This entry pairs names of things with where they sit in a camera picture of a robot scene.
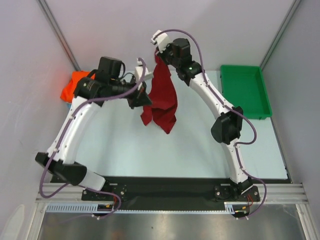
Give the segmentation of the dark red t-shirt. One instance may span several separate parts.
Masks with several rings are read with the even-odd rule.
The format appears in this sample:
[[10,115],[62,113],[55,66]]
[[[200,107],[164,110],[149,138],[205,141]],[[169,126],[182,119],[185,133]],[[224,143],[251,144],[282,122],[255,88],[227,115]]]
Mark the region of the dark red t-shirt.
[[151,90],[148,94],[152,105],[144,106],[140,117],[145,126],[154,122],[166,134],[169,134],[177,121],[177,93],[169,67],[157,54],[154,55],[154,60],[155,68],[151,80]]

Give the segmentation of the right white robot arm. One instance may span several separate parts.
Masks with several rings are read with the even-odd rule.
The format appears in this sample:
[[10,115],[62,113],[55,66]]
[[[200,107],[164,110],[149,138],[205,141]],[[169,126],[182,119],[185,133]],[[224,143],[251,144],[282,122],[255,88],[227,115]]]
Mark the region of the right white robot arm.
[[227,193],[214,191],[219,200],[252,200],[256,190],[253,178],[246,171],[239,146],[243,126],[243,109],[233,106],[215,88],[202,65],[191,54],[191,44],[186,38],[170,40],[167,35],[153,37],[156,55],[166,65],[172,66],[178,77],[204,101],[214,117],[210,133],[219,145],[230,186]]

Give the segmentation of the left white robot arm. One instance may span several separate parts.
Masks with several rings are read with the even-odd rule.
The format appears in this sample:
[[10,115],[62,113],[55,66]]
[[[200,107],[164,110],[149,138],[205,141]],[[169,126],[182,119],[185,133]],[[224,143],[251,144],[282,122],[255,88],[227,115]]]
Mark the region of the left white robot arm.
[[78,163],[77,152],[90,121],[106,102],[126,99],[131,109],[152,104],[145,83],[152,73],[145,61],[137,59],[130,81],[120,73],[124,70],[121,60],[104,56],[97,69],[78,81],[71,107],[54,142],[46,152],[36,154],[35,161],[44,168],[44,176],[50,173],[67,184],[90,189],[100,200],[110,196],[106,179]]

